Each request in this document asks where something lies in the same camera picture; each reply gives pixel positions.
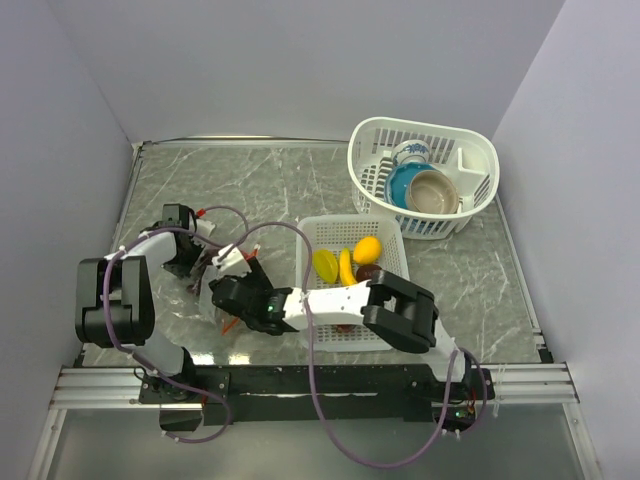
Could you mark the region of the clear zip top bag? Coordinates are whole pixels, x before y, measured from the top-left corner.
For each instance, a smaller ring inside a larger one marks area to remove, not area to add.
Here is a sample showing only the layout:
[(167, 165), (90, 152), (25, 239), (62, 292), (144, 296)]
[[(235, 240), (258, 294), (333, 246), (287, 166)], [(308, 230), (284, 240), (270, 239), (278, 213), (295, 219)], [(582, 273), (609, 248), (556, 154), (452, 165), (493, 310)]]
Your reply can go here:
[(209, 283), (216, 277), (213, 259), (217, 254), (217, 248), (203, 250), (190, 272), (193, 284), (188, 287), (188, 291), (198, 296), (198, 310), (204, 320), (212, 323), (219, 329), (219, 333), (225, 336), (239, 323), (239, 319), (219, 311), (211, 301), (212, 291)]

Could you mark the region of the yellow fake banana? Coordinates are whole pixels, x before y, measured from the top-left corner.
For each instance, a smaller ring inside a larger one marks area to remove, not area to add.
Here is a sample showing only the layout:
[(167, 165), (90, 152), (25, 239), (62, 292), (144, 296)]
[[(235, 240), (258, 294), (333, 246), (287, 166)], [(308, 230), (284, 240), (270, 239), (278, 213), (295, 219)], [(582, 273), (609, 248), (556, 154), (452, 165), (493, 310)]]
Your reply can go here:
[(357, 284), (356, 277), (352, 270), (351, 252), (348, 248), (343, 248), (339, 255), (339, 278), (343, 286), (349, 287)]

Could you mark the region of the dark red fake plum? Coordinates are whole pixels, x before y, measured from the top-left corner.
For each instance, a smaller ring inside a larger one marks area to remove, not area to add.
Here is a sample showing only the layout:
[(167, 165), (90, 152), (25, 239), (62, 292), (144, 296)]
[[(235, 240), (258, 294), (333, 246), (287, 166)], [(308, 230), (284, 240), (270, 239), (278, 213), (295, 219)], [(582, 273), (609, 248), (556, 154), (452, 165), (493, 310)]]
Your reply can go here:
[(368, 281), (372, 278), (373, 274), (380, 271), (381, 267), (377, 264), (361, 265), (355, 273), (355, 279), (358, 283)]

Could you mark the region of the white perforated rectangular basket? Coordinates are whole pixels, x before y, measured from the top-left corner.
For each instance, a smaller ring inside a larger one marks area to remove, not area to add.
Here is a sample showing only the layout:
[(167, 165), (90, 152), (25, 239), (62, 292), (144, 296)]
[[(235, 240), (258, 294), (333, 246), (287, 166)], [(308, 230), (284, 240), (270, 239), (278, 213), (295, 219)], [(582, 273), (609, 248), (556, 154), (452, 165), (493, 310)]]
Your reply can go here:
[[(298, 224), (314, 251), (326, 249), (338, 256), (345, 248), (354, 249), (365, 237), (377, 238), (381, 255), (376, 264), (406, 280), (409, 269), (399, 224), (380, 215), (336, 214), (308, 217)], [(388, 351), (391, 346), (365, 327), (340, 333), (333, 326), (315, 327), (314, 349), (331, 353)]]

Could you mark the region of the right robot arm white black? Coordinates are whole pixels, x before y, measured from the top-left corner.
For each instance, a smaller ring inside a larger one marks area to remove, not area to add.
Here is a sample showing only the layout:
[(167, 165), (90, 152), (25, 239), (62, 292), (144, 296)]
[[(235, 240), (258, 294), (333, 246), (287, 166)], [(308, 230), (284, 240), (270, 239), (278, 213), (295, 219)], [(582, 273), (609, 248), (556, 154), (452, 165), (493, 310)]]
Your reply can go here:
[(252, 259), (242, 269), (220, 268), (207, 288), (211, 303), (251, 330), (271, 336), (349, 325), (391, 348), (426, 358), (439, 390), (460, 398), (472, 384), (471, 366), (440, 320), (434, 294), (387, 270), (350, 286), (276, 288)]

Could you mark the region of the yellow fake lemon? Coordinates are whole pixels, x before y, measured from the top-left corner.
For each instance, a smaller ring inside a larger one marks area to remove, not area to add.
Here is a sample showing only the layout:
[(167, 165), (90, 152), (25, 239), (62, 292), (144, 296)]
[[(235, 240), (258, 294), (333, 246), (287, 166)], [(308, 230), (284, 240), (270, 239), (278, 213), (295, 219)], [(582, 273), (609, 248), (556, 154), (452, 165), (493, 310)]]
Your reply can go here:
[(353, 261), (358, 265), (374, 264), (382, 254), (382, 244), (375, 236), (361, 239), (353, 249)]

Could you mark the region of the red fake apple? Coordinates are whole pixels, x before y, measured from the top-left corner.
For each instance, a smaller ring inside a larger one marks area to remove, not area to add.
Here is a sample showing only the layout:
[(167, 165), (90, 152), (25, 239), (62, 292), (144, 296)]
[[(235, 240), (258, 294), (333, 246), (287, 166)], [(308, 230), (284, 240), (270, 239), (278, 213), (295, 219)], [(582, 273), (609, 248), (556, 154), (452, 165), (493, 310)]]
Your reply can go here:
[(349, 333), (356, 328), (355, 325), (336, 325), (335, 330), (339, 333)]

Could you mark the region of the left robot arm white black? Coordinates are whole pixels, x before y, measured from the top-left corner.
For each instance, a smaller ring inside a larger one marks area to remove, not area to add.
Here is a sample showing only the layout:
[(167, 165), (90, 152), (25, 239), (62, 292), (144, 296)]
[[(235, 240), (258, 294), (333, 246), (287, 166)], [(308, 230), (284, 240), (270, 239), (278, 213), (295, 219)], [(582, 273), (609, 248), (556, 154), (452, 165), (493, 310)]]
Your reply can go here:
[(116, 260), (104, 283), (110, 256), (82, 260), (77, 267), (75, 331), (83, 343), (114, 346), (114, 333), (145, 371), (144, 383), (175, 402), (195, 396), (199, 378), (189, 352), (155, 328), (151, 275), (162, 268), (180, 280), (191, 276), (204, 246), (189, 234), (198, 230), (195, 211), (166, 204), (162, 217), (145, 231), (178, 227), (136, 245)]

